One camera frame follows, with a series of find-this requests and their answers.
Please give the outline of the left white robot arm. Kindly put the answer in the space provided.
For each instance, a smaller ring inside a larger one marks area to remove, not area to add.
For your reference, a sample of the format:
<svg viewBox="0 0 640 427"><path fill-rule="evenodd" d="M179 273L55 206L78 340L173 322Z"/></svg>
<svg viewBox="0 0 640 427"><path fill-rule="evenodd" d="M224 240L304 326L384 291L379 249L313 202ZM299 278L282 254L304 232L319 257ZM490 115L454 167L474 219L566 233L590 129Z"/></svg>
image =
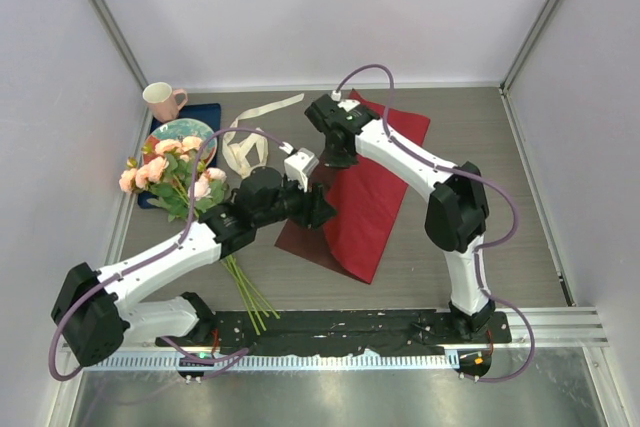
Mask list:
<svg viewBox="0 0 640 427"><path fill-rule="evenodd" d="M98 270L87 263L71 268L51 313L56 332L82 367L107 359L134 338L171 336L203 345L212 336L213 322L202 301L190 293L163 303L146 303L145 298L251 244L262 227L291 220L317 229L335 215L322 184L304 188L274 168L261 168L182 233Z"/></svg>

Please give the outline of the pink ceramic mug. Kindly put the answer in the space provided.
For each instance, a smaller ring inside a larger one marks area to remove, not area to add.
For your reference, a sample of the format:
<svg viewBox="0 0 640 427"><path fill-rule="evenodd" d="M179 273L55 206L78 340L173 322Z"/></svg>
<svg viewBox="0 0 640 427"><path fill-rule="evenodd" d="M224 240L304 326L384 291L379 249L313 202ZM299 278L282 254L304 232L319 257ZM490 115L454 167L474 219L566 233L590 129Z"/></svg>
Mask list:
<svg viewBox="0 0 640 427"><path fill-rule="evenodd" d="M188 102L188 94L184 89L174 89L166 82L147 85L142 97L153 117L161 123L176 120Z"/></svg>

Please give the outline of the red and teal plate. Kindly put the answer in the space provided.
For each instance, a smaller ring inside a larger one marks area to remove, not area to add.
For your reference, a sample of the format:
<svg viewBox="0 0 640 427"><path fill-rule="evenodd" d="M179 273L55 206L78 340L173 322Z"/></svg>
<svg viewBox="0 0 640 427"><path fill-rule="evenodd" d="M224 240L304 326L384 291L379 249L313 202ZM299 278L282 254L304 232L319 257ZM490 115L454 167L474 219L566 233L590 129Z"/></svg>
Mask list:
<svg viewBox="0 0 640 427"><path fill-rule="evenodd" d="M181 118L171 122L162 124L158 127L152 127L151 133L147 137L143 149L143 163L149 163L155 156L155 145L164 140L182 141L185 137L196 136L202 140L206 140L213 130L202 121Z"/></svg>

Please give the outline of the perforated metal rail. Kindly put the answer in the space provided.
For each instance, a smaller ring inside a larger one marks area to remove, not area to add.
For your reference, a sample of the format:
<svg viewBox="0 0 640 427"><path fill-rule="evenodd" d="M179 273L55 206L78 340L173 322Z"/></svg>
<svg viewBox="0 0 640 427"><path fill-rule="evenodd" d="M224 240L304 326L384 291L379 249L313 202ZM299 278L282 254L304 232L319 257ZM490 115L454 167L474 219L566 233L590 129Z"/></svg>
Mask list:
<svg viewBox="0 0 640 427"><path fill-rule="evenodd" d="M220 370L231 363L230 360L206 365L192 362L177 351L124 351L112 355L105 361L92 367L87 372L99 371L180 371L200 372ZM449 370L459 368L459 356L456 350L446 350L444 354L435 355L401 355L381 356L370 349L355 355L343 357L321 357L319 355L301 357L255 356L241 358L232 366L238 372L280 372L280 371L356 371L356 370Z"/></svg>

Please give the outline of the pink fake flower bouquet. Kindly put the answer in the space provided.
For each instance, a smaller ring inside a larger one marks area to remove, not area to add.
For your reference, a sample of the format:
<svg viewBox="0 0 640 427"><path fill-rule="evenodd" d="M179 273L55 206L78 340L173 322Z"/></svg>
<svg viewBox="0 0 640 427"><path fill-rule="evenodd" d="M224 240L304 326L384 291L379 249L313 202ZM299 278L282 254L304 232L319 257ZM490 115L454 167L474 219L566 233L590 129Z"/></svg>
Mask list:
<svg viewBox="0 0 640 427"><path fill-rule="evenodd" d="M149 163L129 158L119 179L120 189L137 197L153 194L151 204L166 210L170 221L187 220L194 200L194 218L203 219L206 210L231 198L226 172L196 158L203 141L196 136L164 140L155 145L156 156Z"/></svg>

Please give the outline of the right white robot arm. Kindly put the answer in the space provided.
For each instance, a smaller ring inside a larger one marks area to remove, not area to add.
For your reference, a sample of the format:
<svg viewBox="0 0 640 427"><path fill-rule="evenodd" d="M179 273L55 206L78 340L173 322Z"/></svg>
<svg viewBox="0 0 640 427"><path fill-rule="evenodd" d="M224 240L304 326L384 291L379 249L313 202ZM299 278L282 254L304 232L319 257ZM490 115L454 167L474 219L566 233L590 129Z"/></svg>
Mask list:
<svg viewBox="0 0 640 427"><path fill-rule="evenodd" d="M305 110L325 137L327 165L349 168L370 160L404 181L427 203L425 231L444 254L451 282L453 333L465 342L488 329L495 301L487 287L484 254L488 201L477 167L457 166L427 152L356 100L325 94Z"/></svg>

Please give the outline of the red wrapping paper sheet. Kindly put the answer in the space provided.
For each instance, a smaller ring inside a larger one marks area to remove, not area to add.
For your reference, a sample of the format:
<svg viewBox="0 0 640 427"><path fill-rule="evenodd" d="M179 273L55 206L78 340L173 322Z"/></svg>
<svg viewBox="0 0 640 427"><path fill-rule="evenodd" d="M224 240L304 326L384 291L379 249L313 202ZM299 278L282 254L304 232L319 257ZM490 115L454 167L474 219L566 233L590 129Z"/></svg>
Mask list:
<svg viewBox="0 0 640 427"><path fill-rule="evenodd" d="M360 157L345 170L319 165L312 180L328 190L337 215L319 229L285 223L275 246L300 258L370 284L398 216L407 184Z"/></svg>

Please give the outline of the cream ribbon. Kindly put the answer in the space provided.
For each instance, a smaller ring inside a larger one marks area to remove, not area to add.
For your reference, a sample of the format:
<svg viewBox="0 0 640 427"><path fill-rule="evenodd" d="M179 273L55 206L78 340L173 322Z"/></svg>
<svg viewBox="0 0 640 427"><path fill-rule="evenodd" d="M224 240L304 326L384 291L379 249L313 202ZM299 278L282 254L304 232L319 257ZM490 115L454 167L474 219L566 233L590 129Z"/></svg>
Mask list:
<svg viewBox="0 0 640 427"><path fill-rule="evenodd" d="M270 114L272 112L288 108L301 102L304 94L285 98L280 101L264 104L241 112L234 118L230 127L236 128L241 121L251 120ZM248 177L253 170L258 167L265 167L268 161L269 147L268 139L250 132L249 135L239 142L235 142L236 131L225 133L219 141L220 152L222 153L228 167L234 171L241 179Z"/></svg>

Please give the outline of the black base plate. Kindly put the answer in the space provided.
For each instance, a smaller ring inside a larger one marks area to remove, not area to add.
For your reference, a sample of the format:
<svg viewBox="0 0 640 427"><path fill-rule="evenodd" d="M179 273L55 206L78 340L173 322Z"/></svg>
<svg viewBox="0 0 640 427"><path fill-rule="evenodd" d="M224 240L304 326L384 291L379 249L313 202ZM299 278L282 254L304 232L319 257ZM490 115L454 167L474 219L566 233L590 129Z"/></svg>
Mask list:
<svg viewBox="0 0 640 427"><path fill-rule="evenodd" d="M478 333L465 334L436 309L284 311L251 320L245 311L218 311L199 334L174 340L182 347L248 348L256 356L343 357L367 349L381 356L441 352L451 344L508 344L506 314L496 312Z"/></svg>

